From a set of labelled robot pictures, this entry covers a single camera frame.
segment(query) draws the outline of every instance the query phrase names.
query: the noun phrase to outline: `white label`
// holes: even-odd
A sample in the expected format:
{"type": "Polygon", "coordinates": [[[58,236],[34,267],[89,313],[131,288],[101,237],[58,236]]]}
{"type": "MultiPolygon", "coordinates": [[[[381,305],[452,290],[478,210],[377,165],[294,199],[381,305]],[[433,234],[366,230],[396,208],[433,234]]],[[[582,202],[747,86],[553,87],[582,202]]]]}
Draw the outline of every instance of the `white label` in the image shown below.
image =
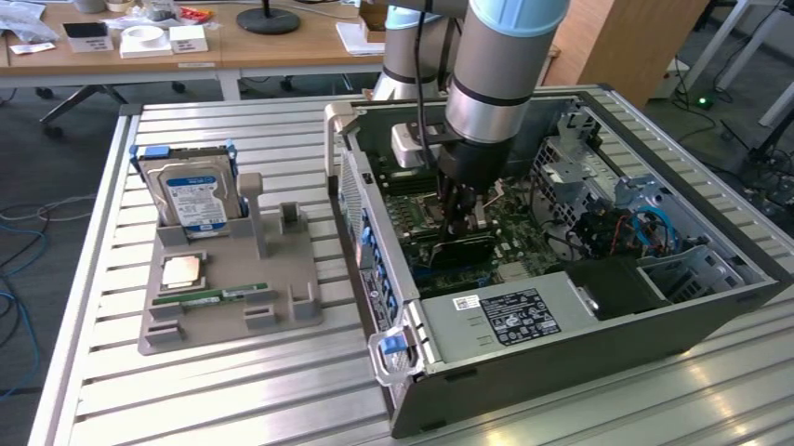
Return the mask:
{"type": "Polygon", "coordinates": [[[221,295],[223,297],[239,297],[242,295],[251,295],[253,293],[258,293],[265,291],[267,288],[251,288],[249,290],[237,290],[237,291],[223,291],[221,295]]]}
{"type": "Polygon", "coordinates": [[[49,49],[55,48],[55,45],[47,42],[46,44],[37,45],[13,45],[10,48],[11,51],[14,51],[14,54],[30,54],[38,53],[39,51],[47,51],[49,49]]]}
{"type": "Polygon", "coordinates": [[[215,196],[219,181],[215,177],[173,178],[169,194],[182,225],[194,231],[218,230],[226,225],[223,202],[215,196]]]}
{"type": "Polygon", "coordinates": [[[456,297],[452,300],[458,311],[470,308],[478,308],[481,306],[481,297],[477,295],[465,295],[464,297],[456,297]]]}
{"type": "Polygon", "coordinates": [[[111,40],[110,35],[106,35],[103,37],[85,37],[85,38],[70,37],[67,40],[73,47],[73,51],[75,51],[77,53],[90,53],[94,51],[110,51],[114,49],[114,41],[111,40]]]}
{"type": "Polygon", "coordinates": [[[198,307],[202,305],[218,304],[219,302],[219,297],[206,297],[205,299],[189,300],[183,302],[183,307],[198,307]]]}
{"type": "Polygon", "coordinates": [[[174,45],[177,45],[175,49],[179,51],[191,51],[197,49],[197,46],[190,40],[178,40],[177,42],[174,42],[174,45]]]}
{"type": "Polygon", "coordinates": [[[215,68],[215,62],[181,62],[179,68],[215,68]]]}

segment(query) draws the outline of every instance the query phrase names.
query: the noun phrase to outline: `power supply label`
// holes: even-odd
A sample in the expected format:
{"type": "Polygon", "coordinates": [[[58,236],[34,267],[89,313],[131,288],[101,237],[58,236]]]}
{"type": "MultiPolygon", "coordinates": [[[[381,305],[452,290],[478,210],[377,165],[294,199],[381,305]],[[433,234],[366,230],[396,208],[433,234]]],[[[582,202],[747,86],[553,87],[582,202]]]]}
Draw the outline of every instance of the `power supply label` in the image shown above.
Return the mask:
{"type": "Polygon", "coordinates": [[[481,299],[481,307],[504,346],[561,332],[536,288],[481,299]]]}

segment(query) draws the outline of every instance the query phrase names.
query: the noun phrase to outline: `wooden cabinet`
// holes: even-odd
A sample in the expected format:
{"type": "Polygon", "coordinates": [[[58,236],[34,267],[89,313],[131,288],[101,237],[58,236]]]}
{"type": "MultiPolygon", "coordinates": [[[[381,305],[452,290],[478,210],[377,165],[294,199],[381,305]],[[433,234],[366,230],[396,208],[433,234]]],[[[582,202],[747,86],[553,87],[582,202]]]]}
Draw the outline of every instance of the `wooden cabinet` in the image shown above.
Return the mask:
{"type": "Polygon", "coordinates": [[[709,0],[573,0],[545,85],[610,84],[642,108],[709,0]]]}

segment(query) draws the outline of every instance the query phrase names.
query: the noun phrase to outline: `hard drive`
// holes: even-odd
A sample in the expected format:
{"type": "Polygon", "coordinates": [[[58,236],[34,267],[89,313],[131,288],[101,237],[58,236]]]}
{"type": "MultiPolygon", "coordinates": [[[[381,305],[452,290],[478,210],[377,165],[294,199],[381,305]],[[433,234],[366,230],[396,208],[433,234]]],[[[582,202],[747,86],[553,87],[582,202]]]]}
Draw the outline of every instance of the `hard drive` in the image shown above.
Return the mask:
{"type": "Polygon", "coordinates": [[[131,147],[138,170],[158,207],[163,226],[182,226],[189,239],[229,233],[230,219],[245,216],[237,177],[238,151],[218,147],[131,147]]]}

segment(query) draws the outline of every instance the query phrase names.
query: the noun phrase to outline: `white table leg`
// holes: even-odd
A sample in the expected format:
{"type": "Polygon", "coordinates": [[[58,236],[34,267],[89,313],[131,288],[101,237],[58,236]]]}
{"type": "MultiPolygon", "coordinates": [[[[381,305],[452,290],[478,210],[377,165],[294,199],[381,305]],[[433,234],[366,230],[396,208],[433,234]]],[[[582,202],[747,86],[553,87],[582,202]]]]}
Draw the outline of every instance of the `white table leg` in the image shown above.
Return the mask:
{"type": "Polygon", "coordinates": [[[785,90],[779,100],[776,100],[775,104],[772,104],[772,107],[769,107],[769,110],[759,121],[759,124],[761,124],[764,127],[776,126],[776,124],[781,121],[781,116],[792,106],[794,106],[794,82],[785,90]]]}
{"type": "Polygon", "coordinates": [[[726,18],[725,22],[722,23],[722,26],[720,27],[720,30],[714,35],[714,39],[712,39],[709,46],[706,46],[706,49],[704,50],[704,54],[700,55],[696,65],[690,69],[690,72],[686,74],[686,78],[684,79],[684,85],[686,86],[688,90],[693,88],[693,85],[696,84],[700,75],[704,73],[704,70],[706,69],[709,62],[712,62],[712,59],[717,54],[717,50],[725,43],[725,39],[729,37],[729,33],[736,27],[736,24],[738,23],[740,19],[742,19],[745,12],[748,12],[751,3],[751,0],[740,0],[736,7],[733,7],[732,15],[726,18]]]}
{"type": "Polygon", "coordinates": [[[221,91],[223,100],[241,100],[239,96],[239,70],[219,70],[221,91]]]}
{"type": "Polygon", "coordinates": [[[781,21],[781,18],[784,16],[788,16],[788,13],[785,13],[783,10],[777,10],[772,14],[768,21],[764,23],[764,25],[761,25],[761,28],[759,28],[759,31],[756,32],[756,35],[751,39],[748,46],[745,46],[745,49],[740,53],[738,58],[736,58],[736,61],[733,62],[732,67],[729,68],[725,75],[720,79],[720,84],[717,84],[717,88],[720,90],[729,89],[733,79],[736,79],[736,76],[740,74],[740,72],[748,65],[748,62],[751,61],[753,54],[756,54],[756,51],[759,50],[759,46],[761,46],[761,44],[765,43],[765,40],[768,40],[768,36],[772,33],[772,30],[775,30],[775,27],[777,26],[777,24],[781,21]]]}

